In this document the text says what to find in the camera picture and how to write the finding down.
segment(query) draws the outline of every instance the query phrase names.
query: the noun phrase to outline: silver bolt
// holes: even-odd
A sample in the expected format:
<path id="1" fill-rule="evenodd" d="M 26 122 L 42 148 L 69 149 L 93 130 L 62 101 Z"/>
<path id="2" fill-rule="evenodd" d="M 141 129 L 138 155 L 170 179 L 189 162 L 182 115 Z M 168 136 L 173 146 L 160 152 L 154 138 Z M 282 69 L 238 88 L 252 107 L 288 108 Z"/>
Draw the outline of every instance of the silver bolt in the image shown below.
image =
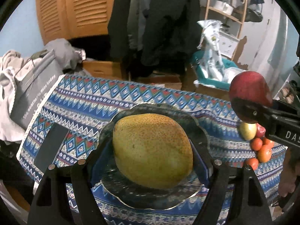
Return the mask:
<path id="1" fill-rule="evenodd" d="M 221 166 L 221 165 L 222 165 L 222 161 L 219 160 L 219 159 L 216 159 L 216 160 L 214 161 L 214 163 L 215 163 L 216 165 L 218 165 L 218 166 Z"/>
<path id="2" fill-rule="evenodd" d="M 85 159 L 80 159 L 77 163 L 79 164 L 79 165 L 83 165 L 83 164 L 85 164 Z"/>
<path id="3" fill-rule="evenodd" d="M 252 167 L 251 167 L 249 164 L 247 164 L 247 165 L 245 166 L 245 169 L 247 169 L 247 170 L 251 170 L 251 169 L 252 169 Z"/>
<path id="4" fill-rule="evenodd" d="M 54 165 L 54 164 L 50 164 L 50 165 L 48 166 L 48 169 L 49 169 L 49 170 L 55 169 L 55 165 Z"/>

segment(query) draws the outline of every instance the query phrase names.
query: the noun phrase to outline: louvered cabinet door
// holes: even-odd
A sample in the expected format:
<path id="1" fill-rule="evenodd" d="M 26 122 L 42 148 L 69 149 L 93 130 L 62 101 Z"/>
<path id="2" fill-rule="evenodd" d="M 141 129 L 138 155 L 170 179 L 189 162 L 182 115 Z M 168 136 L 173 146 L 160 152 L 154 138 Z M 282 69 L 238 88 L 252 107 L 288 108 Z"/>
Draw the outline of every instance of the louvered cabinet door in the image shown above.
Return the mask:
<path id="1" fill-rule="evenodd" d="M 44 44 L 57 38 L 71 38 L 65 0 L 36 0 L 36 9 Z"/>
<path id="2" fill-rule="evenodd" d="M 72 38 L 108 34 L 114 0 L 66 0 Z"/>

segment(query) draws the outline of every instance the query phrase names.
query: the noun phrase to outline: human hand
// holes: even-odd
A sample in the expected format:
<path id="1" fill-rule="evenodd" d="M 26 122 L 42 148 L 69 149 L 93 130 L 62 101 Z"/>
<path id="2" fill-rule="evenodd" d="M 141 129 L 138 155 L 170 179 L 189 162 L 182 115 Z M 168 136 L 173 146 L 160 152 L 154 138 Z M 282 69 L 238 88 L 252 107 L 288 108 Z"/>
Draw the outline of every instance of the human hand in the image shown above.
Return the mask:
<path id="1" fill-rule="evenodd" d="M 280 182 L 278 187 L 278 193 L 280 196 L 285 197 L 289 193 L 293 193 L 296 185 L 295 181 L 297 176 L 300 176 L 300 162 L 296 163 L 295 171 L 290 166 L 289 162 L 291 159 L 291 149 L 288 148 L 285 154 L 283 169 L 280 174 Z"/>

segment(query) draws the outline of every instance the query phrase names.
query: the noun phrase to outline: table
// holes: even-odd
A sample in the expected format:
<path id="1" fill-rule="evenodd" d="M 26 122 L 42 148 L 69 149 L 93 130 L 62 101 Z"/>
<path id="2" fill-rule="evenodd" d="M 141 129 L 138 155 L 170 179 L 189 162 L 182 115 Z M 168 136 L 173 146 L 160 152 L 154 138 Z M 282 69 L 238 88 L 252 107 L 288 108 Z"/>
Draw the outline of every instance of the table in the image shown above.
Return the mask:
<path id="1" fill-rule="evenodd" d="M 238 117 L 230 102 L 188 91 L 160 88 L 132 82 L 105 80 L 80 76 L 62 76 L 56 88 L 49 92 L 17 158 L 22 167 L 37 182 L 43 173 L 34 165 L 39 147 L 53 123 L 70 129 L 53 163 L 58 167 L 74 164 L 86 158 L 97 147 L 101 129 L 112 117 L 124 109 L 140 103 L 166 103 L 195 116 L 210 136 L 209 151 L 235 167 L 241 167 L 247 158 L 255 157 L 249 142 L 243 141 L 237 130 Z M 268 202 L 278 195 L 279 175 L 286 147 L 275 144 L 269 162 L 260 164 L 255 171 Z M 208 189 L 202 186 L 196 196 L 189 198 L 170 210 L 137 210 L 123 205 L 108 193 L 101 183 L 93 188 L 93 194 L 105 219 L 110 224 L 192 224 L 198 214 Z M 225 222 L 233 186 L 228 192 L 219 217 Z M 67 185 L 70 207 L 78 211 L 71 185 Z"/>

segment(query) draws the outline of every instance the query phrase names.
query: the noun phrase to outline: teal basket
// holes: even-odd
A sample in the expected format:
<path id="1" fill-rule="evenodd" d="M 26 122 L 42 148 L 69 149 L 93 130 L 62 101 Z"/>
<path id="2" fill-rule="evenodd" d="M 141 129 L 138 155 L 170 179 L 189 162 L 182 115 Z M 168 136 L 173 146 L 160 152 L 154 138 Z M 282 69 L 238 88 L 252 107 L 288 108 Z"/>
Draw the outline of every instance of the teal basket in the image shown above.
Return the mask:
<path id="1" fill-rule="evenodd" d="M 217 80 L 213 80 L 213 79 L 206 79 L 204 77 L 202 69 L 197 63 L 198 60 L 201 59 L 203 56 L 204 56 L 204 51 L 199 50 L 193 54 L 193 56 L 191 58 L 191 62 L 190 62 L 194 68 L 194 71 L 197 75 L 199 83 L 205 84 L 205 85 L 213 85 L 218 89 L 229 91 L 229 86 L 230 86 L 229 83 L 217 81 Z M 222 58 L 222 61 L 224 63 L 225 68 L 230 68 L 230 67 L 237 68 L 237 65 L 233 61 L 230 61 L 225 58 Z"/>

